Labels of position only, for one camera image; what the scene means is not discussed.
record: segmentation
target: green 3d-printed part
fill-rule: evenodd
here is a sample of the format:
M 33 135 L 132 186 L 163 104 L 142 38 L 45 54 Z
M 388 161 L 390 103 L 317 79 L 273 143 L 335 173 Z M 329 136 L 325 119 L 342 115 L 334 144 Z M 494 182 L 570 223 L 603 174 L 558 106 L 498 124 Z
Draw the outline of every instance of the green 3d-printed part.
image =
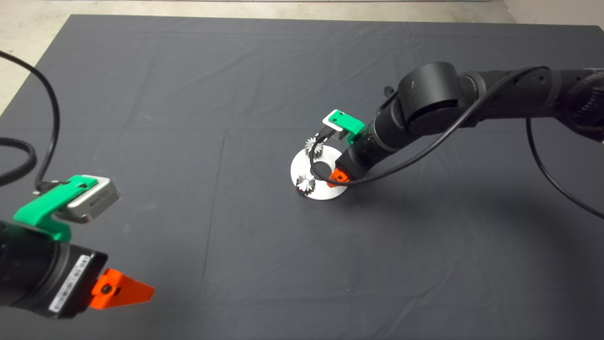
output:
M 56 241 L 68 242 L 71 239 L 69 226 L 53 220 L 52 214 L 66 206 L 82 192 L 98 183 L 96 178 L 75 175 L 65 184 L 59 184 L 52 190 L 21 207 L 13 216 L 15 221 L 37 227 L 40 231 L 52 236 Z
M 332 115 L 327 120 L 348 132 L 346 137 L 348 144 L 352 144 L 365 127 L 365 123 L 340 110 L 333 110 Z

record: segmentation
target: screw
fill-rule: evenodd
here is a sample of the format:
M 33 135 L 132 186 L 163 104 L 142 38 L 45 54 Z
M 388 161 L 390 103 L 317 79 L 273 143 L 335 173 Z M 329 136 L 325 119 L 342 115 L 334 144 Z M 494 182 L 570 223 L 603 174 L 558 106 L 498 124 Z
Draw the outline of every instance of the screw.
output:
M 103 286 L 103 288 L 101 288 L 101 293 L 103 294 L 109 294 L 111 292 L 111 286 L 106 284 Z

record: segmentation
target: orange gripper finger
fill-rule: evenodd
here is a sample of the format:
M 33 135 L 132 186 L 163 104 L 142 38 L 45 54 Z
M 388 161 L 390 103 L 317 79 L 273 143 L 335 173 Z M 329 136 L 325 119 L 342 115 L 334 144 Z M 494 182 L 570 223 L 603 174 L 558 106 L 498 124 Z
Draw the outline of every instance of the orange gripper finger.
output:
M 148 302 L 155 293 L 155 288 L 109 268 L 98 278 L 91 293 L 89 306 L 105 309 Z
M 348 181 L 350 181 L 350 178 L 348 177 L 348 175 L 346 175 L 344 173 L 344 171 L 342 171 L 342 170 L 340 170 L 338 168 L 335 168 L 335 170 L 332 172 L 332 175 L 329 176 L 329 179 L 334 180 L 334 181 L 338 181 L 338 182 L 348 182 Z M 337 184 L 331 184 L 331 183 L 328 183 L 327 185 L 330 188 L 335 188 L 335 187 L 338 186 Z

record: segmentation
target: disc with hole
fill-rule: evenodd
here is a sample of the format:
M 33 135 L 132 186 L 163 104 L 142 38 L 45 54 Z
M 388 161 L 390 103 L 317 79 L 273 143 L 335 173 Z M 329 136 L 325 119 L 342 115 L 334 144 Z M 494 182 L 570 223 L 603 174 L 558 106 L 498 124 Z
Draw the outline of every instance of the disc with hole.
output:
M 332 148 L 331 146 L 323 146 L 323 152 L 321 153 L 321 156 L 315 158 L 314 161 L 315 163 L 326 163 L 327 165 L 329 165 L 330 170 L 333 171 L 336 168 L 336 159 L 338 159 L 341 154 L 341 152 L 339 152 L 335 148 Z M 296 157 L 294 157 L 294 160 L 292 161 L 292 166 L 290 168 L 290 175 L 292 177 L 292 183 L 294 184 L 294 186 L 296 185 L 296 181 L 298 180 L 299 176 L 305 175 L 308 178 L 312 176 L 312 173 L 310 172 L 310 160 L 306 155 L 304 149 L 298 152 Z M 335 188 L 330 188 L 327 185 L 326 181 L 322 181 L 318 178 L 315 178 L 315 189 L 310 194 L 306 194 L 305 196 L 308 198 L 312 198 L 313 200 L 319 201 L 331 200 L 333 198 L 336 198 L 337 196 L 340 196 L 345 190 L 345 186 L 337 186 Z

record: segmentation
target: table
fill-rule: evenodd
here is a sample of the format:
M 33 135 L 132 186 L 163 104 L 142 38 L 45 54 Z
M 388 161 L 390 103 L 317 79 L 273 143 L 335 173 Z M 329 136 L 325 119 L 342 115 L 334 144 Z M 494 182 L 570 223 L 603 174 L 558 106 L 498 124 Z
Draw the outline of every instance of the table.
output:
M 289 165 L 339 108 L 366 122 L 415 67 L 604 67 L 597 27 L 72 16 L 40 60 L 62 107 L 47 177 L 122 198 L 72 242 L 156 287 L 72 321 L 1 309 L 4 339 L 567 339 L 604 335 L 604 228 L 551 187 L 522 120 L 455 133 L 406 171 L 332 201 Z M 0 136 L 50 136 L 28 78 Z M 535 122 L 544 162 L 603 208 L 602 146 Z M 384 169 L 428 144 L 414 143 Z M 344 145 L 333 143 L 340 149 Z M 22 155 L 2 150 L 3 163 Z M 33 174 L 0 190 L 0 217 Z

